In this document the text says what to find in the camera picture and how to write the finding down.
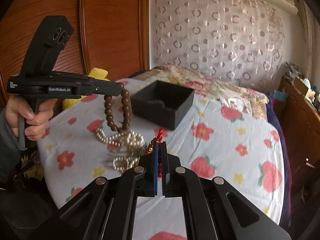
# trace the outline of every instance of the blue cloth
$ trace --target blue cloth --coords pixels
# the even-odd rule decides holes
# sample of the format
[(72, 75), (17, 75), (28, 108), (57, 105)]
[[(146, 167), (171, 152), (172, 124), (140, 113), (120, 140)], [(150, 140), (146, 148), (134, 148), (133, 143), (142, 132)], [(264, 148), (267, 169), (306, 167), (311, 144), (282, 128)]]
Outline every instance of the blue cloth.
[(283, 153), (283, 161), (284, 161), (284, 200), (283, 200), (283, 207), (282, 213), (280, 218), (280, 224), (287, 221), (289, 216), (291, 215), (291, 171), (290, 171), (290, 163), (288, 158), (287, 147), (285, 144), (284, 135), (279, 123), (279, 120), (273, 111), (272, 108), (272, 101), (273, 99), (268, 96), (269, 103), (266, 104), (267, 107), (267, 119), (270, 124), (272, 124), (279, 133), (282, 153)]

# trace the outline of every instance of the wooden wardrobe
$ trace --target wooden wardrobe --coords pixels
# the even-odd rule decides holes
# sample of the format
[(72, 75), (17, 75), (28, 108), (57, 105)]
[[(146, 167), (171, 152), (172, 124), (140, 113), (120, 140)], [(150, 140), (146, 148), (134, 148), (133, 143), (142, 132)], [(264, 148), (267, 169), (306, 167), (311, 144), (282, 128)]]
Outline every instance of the wooden wardrobe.
[(14, 0), (0, 21), (0, 103), (46, 15), (65, 15), (75, 29), (54, 70), (87, 74), (97, 67), (117, 80), (148, 69), (148, 8), (148, 0)]

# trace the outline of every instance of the yellow plush toy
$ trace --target yellow plush toy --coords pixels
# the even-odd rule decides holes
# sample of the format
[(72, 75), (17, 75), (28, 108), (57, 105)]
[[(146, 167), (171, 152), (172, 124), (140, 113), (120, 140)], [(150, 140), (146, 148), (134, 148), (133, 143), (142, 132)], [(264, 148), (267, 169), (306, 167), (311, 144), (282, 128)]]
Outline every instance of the yellow plush toy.
[[(92, 77), (95, 79), (100, 79), (100, 80), (107, 80), (105, 77), (108, 75), (108, 71), (101, 69), (101, 68), (93, 68), (88, 77)], [(65, 110), (71, 106), (73, 106), (76, 102), (80, 101), (82, 98), (85, 98), (86, 96), (81, 96), (79, 99), (64, 99), (62, 103), (62, 109)]]

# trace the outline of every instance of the wooden cabinet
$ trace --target wooden cabinet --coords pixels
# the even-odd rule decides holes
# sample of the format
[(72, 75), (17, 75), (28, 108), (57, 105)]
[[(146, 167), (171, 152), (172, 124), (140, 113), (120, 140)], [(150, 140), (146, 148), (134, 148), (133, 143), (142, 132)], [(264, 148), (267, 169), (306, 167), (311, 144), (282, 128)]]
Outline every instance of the wooden cabinet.
[(320, 159), (320, 116), (284, 79), (280, 82), (279, 91), (283, 89), (289, 98), (279, 122), (286, 141), (294, 193), (302, 188), (311, 169), (306, 166), (306, 159), (312, 165)]

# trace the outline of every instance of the wooden bead bracelet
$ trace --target wooden bead bracelet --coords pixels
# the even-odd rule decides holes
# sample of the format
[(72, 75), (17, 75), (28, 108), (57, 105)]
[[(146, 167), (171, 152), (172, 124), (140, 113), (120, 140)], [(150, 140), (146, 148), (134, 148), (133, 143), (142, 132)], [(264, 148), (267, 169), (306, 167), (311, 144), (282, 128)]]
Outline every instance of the wooden bead bracelet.
[(123, 110), (123, 117), (124, 121), (122, 124), (122, 127), (118, 127), (114, 123), (113, 115), (112, 115), (112, 96), (105, 95), (104, 101), (105, 101), (105, 114), (106, 119), (108, 121), (108, 126), (111, 128), (112, 131), (117, 131), (118, 133), (122, 133), (123, 131), (128, 131), (130, 128), (130, 98), (129, 98), (129, 91), (127, 89), (124, 89), (123, 83), (118, 83), (122, 87), (121, 92), (121, 103), (122, 103), (122, 110)]

